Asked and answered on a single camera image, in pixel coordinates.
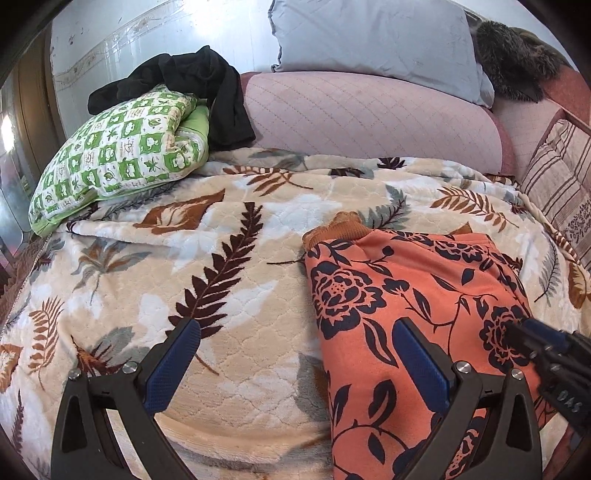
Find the green pillowcase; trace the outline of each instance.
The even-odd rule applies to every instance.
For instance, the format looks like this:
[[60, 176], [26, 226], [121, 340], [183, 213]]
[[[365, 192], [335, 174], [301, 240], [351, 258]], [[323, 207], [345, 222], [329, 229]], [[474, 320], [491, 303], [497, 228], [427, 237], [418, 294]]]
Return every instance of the green pillowcase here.
[[179, 180], [203, 165], [209, 110], [197, 103], [161, 85], [88, 120], [41, 175], [29, 205], [33, 231], [46, 236], [95, 200]]

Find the black jacket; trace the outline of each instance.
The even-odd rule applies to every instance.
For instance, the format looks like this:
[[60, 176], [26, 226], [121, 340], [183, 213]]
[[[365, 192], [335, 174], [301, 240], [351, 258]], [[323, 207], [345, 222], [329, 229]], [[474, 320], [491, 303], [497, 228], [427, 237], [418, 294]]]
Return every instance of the black jacket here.
[[160, 83], [169, 90], [207, 99], [210, 108], [209, 148], [231, 150], [255, 139], [240, 85], [240, 75], [209, 46], [196, 53], [157, 55], [122, 80], [92, 92], [88, 113], [97, 115], [126, 100], [137, 98]]

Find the striped fabric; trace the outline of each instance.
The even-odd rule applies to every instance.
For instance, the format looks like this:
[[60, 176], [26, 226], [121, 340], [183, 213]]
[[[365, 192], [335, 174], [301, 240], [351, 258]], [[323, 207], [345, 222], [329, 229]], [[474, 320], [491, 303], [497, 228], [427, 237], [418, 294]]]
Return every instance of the striped fabric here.
[[532, 159], [521, 191], [591, 267], [591, 135], [566, 119], [556, 122]]

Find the leaf-patterned blanket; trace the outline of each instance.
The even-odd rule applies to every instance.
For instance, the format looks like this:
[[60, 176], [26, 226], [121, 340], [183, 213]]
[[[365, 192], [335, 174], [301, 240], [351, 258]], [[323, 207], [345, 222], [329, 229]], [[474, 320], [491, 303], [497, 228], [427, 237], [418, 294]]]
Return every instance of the leaf-patterned blanket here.
[[[370, 228], [486, 233], [517, 259], [534, 316], [589, 333], [588, 273], [527, 197], [492, 180], [443, 160], [242, 149], [180, 182], [94, 204], [48, 238], [2, 327], [0, 423], [49, 478], [66, 372], [115, 372], [191, 316], [201, 347], [156, 417], [189, 468], [201, 480], [329, 479], [301, 237], [335, 213], [356, 211]], [[564, 430], [558, 417], [543, 430], [546, 460]]]

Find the orange garment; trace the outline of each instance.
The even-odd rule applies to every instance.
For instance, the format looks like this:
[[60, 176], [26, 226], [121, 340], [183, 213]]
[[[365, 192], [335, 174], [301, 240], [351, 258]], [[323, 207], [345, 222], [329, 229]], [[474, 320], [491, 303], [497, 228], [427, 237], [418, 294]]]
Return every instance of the orange garment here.
[[[518, 264], [487, 235], [372, 231], [351, 212], [307, 233], [304, 246], [329, 385], [336, 480], [392, 480], [440, 418], [394, 350], [392, 327], [400, 317], [480, 373], [522, 369], [538, 397], [533, 366], [503, 339], [508, 322], [530, 316], [513, 270]], [[543, 424], [545, 401], [535, 405]], [[476, 413], [448, 478], [465, 467], [484, 414]]]

